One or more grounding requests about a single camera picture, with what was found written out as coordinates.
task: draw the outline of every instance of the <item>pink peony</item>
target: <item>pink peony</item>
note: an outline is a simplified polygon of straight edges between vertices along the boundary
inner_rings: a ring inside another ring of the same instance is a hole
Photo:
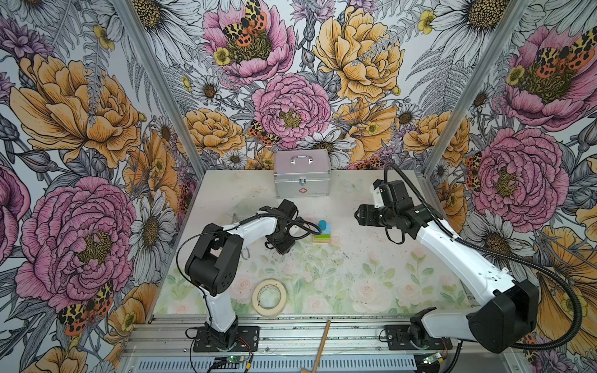
[[[478,212],[489,210],[523,233],[549,221],[570,183],[556,140],[538,128],[500,130],[481,153],[478,175],[481,191],[473,192]]]
[[[255,120],[263,129],[282,139],[282,149],[315,132],[323,133],[330,124],[330,102],[325,90],[300,75],[278,75],[265,89],[253,94]]]
[[[19,220],[30,204],[25,184],[10,168],[0,165],[0,264],[13,251],[19,236]]]
[[[40,198],[23,223],[28,261],[17,272],[17,294],[61,310],[85,303],[109,281],[120,290],[133,270],[127,255],[135,218],[128,196],[100,177],[84,177]]]
[[[267,58],[261,58],[263,56],[260,56],[239,62],[232,60],[224,64],[221,68],[229,80],[222,81],[222,84],[229,86],[229,88],[239,88],[254,81],[271,79],[277,73],[287,71],[293,64],[294,46],[296,44],[293,27],[286,28],[286,24],[280,19],[276,7],[270,10],[263,1],[259,1],[259,4],[261,11],[267,17],[265,35],[271,42],[271,50],[267,54]],[[222,32],[222,29],[230,24],[240,23],[241,18],[244,16],[245,5],[240,10],[230,8],[228,13],[225,13],[221,8],[218,8],[216,13],[206,12],[203,16],[204,38],[208,41],[204,43],[205,51],[214,53],[218,51],[218,48],[227,48],[229,40]]]
[[[537,51],[552,47],[562,50],[581,36],[557,34],[556,28],[541,26],[510,59],[510,75],[504,96],[494,99],[496,111],[516,117],[529,126],[561,131],[597,105],[597,58],[579,70],[558,70],[547,79],[537,75]]]

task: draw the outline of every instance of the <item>masking tape roll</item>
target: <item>masking tape roll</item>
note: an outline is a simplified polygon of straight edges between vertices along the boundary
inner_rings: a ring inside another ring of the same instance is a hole
[[[267,309],[259,305],[259,293],[265,289],[266,286],[274,286],[280,292],[280,302],[278,302],[278,304],[273,308]],[[276,317],[284,309],[284,306],[286,305],[286,297],[286,289],[280,281],[274,279],[264,280],[257,285],[255,291],[253,292],[253,308],[255,308],[255,311],[262,316]]]

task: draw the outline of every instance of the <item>floral tablecloth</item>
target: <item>floral tablecloth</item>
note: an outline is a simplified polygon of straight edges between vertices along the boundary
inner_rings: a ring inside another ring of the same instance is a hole
[[[407,175],[416,180],[412,171]],[[307,237],[287,255],[266,249],[264,239],[252,243],[230,286],[235,312],[256,314],[253,290],[270,278],[287,290],[283,314],[412,314],[430,306],[470,307],[458,278],[425,247],[408,236],[398,246],[382,228],[358,225],[354,212],[373,202],[369,185],[382,177],[377,170],[333,171],[329,196],[291,198],[304,219],[331,225],[332,242],[313,243]],[[275,198],[273,171],[207,171],[180,242],[208,223],[232,224],[281,201]],[[397,230],[390,235],[399,239]],[[194,242],[181,250],[182,268]],[[173,260],[154,314],[205,312],[201,292],[181,277]]]

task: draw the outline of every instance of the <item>wooden spatula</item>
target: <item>wooden spatula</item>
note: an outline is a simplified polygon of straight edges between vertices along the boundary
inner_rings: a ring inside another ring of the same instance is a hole
[[[319,360],[321,359],[321,353],[324,351],[325,339],[328,337],[328,331],[330,331],[330,325],[332,321],[328,320],[328,323],[325,324],[324,336],[321,337],[321,342],[319,343],[319,350],[317,351],[317,357],[315,358],[315,364],[313,364],[313,371],[308,371],[306,369],[301,369],[300,373],[316,373],[317,366],[319,365]]]

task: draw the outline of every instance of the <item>vent grille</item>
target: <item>vent grille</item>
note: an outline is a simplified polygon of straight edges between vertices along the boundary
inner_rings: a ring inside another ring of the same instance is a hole
[[[206,372],[214,362],[213,357],[193,357],[197,372]],[[251,365],[252,373],[300,372],[301,368],[311,370],[313,356],[256,356]],[[411,354],[392,355],[342,355],[322,356],[318,372],[395,372],[413,371],[416,363]],[[244,372],[245,363],[225,365],[213,373]],[[194,373],[188,358],[184,357],[141,357],[136,373]]]

